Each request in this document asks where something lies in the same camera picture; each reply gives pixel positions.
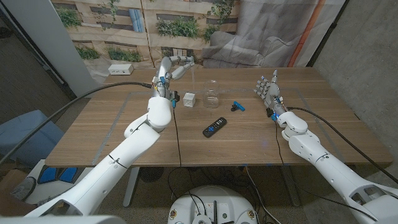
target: blue connector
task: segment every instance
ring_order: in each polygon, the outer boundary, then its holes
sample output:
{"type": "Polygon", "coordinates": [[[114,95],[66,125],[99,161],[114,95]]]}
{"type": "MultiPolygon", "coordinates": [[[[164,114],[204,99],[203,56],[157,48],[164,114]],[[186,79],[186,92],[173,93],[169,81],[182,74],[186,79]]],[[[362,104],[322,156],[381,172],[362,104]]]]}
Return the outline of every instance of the blue connector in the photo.
{"type": "Polygon", "coordinates": [[[276,115],[275,115],[275,114],[271,115],[271,119],[272,119],[273,121],[276,121],[276,119],[277,119],[276,115]]]}
{"type": "Polygon", "coordinates": [[[234,105],[236,105],[241,111],[244,111],[244,107],[240,105],[238,102],[234,101],[234,105]]]}

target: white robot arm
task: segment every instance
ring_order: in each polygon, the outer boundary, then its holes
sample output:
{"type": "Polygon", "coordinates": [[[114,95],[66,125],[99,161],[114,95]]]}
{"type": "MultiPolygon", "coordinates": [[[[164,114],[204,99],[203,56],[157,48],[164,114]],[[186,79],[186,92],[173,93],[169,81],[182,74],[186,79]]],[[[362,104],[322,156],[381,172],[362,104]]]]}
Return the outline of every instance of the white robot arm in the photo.
{"type": "Polygon", "coordinates": [[[192,67],[193,57],[165,57],[153,79],[153,97],[148,102],[148,113],[133,121],[125,130],[126,138],[107,155],[78,184],[55,199],[26,215],[41,217],[47,214],[92,215],[116,185],[119,179],[143,153],[160,137],[159,132],[170,123],[172,106],[178,101],[177,92],[170,92],[170,79],[179,79],[192,67]],[[173,63],[186,62],[183,67],[169,73],[173,63]]]}
{"type": "Polygon", "coordinates": [[[283,138],[290,149],[314,165],[345,203],[367,215],[351,209],[360,223],[376,223],[398,218],[398,190],[363,179],[321,144],[319,138],[308,130],[308,124],[293,112],[287,111],[276,84],[277,71],[271,83],[262,77],[254,90],[267,106],[267,114],[278,123],[283,138]]]}

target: black remote control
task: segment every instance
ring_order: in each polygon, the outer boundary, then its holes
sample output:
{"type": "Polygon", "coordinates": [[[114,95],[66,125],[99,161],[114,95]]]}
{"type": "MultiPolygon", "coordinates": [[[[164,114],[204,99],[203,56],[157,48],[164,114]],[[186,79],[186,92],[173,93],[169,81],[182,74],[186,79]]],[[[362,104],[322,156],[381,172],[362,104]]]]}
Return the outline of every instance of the black remote control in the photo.
{"type": "Polygon", "coordinates": [[[218,118],[213,124],[203,130],[203,134],[206,138],[210,138],[214,133],[216,133],[220,128],[226,124],[226,120],[223,117],[218,118]]]}

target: glass jar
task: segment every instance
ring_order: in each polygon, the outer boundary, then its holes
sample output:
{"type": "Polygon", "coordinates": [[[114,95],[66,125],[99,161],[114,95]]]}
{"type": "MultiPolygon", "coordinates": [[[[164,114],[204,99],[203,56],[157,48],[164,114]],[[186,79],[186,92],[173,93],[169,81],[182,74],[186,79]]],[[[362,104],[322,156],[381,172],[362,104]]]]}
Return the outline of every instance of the glass jar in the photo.
{"type": "Polygon", "coordinates": [[[214,80],[205,82],[203,92],[203,106],[207,108],[217,108],[218,98],[220,97],[220,85],[214,80]]]}

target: wall outlet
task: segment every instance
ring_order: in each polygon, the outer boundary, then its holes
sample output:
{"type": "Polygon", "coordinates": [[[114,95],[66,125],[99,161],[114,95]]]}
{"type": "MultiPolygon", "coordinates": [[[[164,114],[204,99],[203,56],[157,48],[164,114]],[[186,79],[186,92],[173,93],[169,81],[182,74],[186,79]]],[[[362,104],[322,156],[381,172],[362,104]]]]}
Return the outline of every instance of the wall outlet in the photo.
{"type": "Polygon", "coordinates": [[[108,68],[111,75],[130,75],[134,70],[131,64],[111,65],[108,68]]]}

